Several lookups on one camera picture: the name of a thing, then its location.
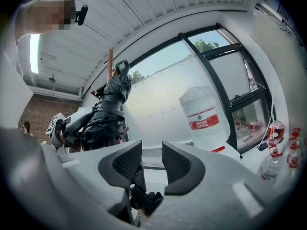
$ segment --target sky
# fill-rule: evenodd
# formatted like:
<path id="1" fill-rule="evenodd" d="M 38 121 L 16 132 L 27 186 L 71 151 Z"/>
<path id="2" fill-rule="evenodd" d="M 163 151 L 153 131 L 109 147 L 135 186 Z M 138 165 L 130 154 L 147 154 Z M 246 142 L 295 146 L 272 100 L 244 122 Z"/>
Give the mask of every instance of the sky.
<path id="1" fill-rule="evenodd" d="M 205 42 L 218 42 L 219 46 L 229 45 L 226 39 L 224 39 L 217 31 L 205 32 L 189 38 L 192 43 L 199 39 L 202 39 Z M 150 76 L 156 71 L 184 59 L 189 53 L 190 51 L 183 42 L 177 42 L 141 61 L 135 65 L 129 73 L 132 75 L 136 70 L 138 70 L 143 76 Z"/>

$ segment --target window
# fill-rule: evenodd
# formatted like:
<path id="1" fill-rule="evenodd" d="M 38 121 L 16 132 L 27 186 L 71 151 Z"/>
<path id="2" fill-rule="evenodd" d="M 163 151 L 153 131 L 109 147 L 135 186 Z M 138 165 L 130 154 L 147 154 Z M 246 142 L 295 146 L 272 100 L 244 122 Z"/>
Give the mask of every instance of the window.
<path id="1" fill-rule="evenodd" d="M 129 139 L 144 146 L 191 142 L 179 98 L 202 85 L 211 85 L 220 97 L 231 146 L 243 153 L 265 135 L 271 106 L 266 82 L 244 46 L 219 25 L 179 34 L 150 50 L 131 64 L 130 78 L 126 125 Z"/>

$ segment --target black window frame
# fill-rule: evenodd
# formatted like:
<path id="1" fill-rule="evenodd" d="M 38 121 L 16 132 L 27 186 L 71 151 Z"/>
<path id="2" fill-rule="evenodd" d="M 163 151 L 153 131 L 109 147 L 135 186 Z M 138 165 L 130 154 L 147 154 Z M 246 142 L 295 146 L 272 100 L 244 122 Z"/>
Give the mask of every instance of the black window frame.
<path id="1" fill-rule="evenodd" d="M 211 49 L 205 52 L 200 52 L 194 44 L 188 39 L 191 36 L 202 34 L 209 31 L 217 31 L 223 36 L 230 45 L 218 47 L 215 49 Z M 145 60 L 149 56 L 157 53 L 158 51 L 174 44 L 177 42 L 183 42 L 186 47 L 197 57 L 200 64 L 206 69 L 206 71 L 209 74 L 209 77 L 212 79 L 212 82 L 214 84 L 214 87 L 220 96 L 221 104 L 224 109 L 226 118 L 228 120 L 228 123 L 230 125 L 230 136 L 227 141 L 229 145 L 231 145 L 234 149 L 236 149 L 240 154 L 243 154 L 244 152 L 250 150 L 251 148 L 258 145 L 263 136 L 257 138 L 256 140 L 252 141 L 251 143 L 245 145 L 244 147 L 240 148 L 238 150 L 237 148 L 237 139 L 236 139 L 236 128 L 233 120 L 232 113 L 248 106 L 249 104 L 254 103 L 257 100 L 261 100 L 262 110 L 264 113 L 265 121 L 268 123 L 270 122 L 270 108 L 272 104 L 272 96 L 268 88 L 268 84 L 257 65 L 254 58 L 251 56 L 251 54 L 246 50 L 244 45 L 240 43 L 229 31 L 227 31 L 225 28 L 223 28 L 220 24 L 215 24 L 212 26 L 206 26 L 203 28 L 199 28 L 187 33 L 179 33 L 178 36 L 173 37 L 158 46 L 152 48 L 151 50 L 147 51 L 143 55 L 139 56 L 135 60 L 133 60 L 130 63 L 130 68 L 133 68 L 135 65 L 140 63 L 141 61 Z M 252 92 L 248 92 L 246 94 L 243 94 L 235 99 L 229 100 L 226 90 L 218 77 L 217 73 L 213 69 L 212 65 L 210 64 L 209 60 L 222 57 L 228 54 L 232 54 L 235 52 L 240 52 L 243 59 L 248 61 L 249 68 L 252 72 L 252 75 L 257 83 L 258 88 L 255 89 Z"/>

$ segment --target person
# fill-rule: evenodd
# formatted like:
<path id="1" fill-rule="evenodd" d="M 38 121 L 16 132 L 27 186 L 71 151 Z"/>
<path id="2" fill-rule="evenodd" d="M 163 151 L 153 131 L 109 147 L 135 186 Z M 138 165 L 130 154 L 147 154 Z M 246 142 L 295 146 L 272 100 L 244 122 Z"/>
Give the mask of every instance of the person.
<path id="1" fill-rule="evenodd" d="M 67 29 L 75 16 L 75 0 L 32 0 L 17 8 L 0 39 L 0 127 L 16 128 L 33 95 L 18 63 L 19 40 L 28 34 Z M 7 115 L 12 107 L 14 115 Z"/>
<path id="2" fill-rule="evenodd" d="M 23 128 L 24 128 L 24 134 L 27 134 L 33 137 L 33 134 L 30 133 L 30 123 L 28 121 L 24 122 Z"/>

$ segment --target ceiling light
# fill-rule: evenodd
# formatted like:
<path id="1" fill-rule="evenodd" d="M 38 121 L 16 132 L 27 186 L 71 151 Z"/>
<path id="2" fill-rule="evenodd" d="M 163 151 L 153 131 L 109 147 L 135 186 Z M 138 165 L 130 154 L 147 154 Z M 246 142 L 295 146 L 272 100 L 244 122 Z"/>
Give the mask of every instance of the ceiling light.
<path id="1" fill-rule="evenodd" d="M 31 71 L 38 74 L 38 42 L 40 34 L 31 34 L 30 37 L 30 64 Z"/>

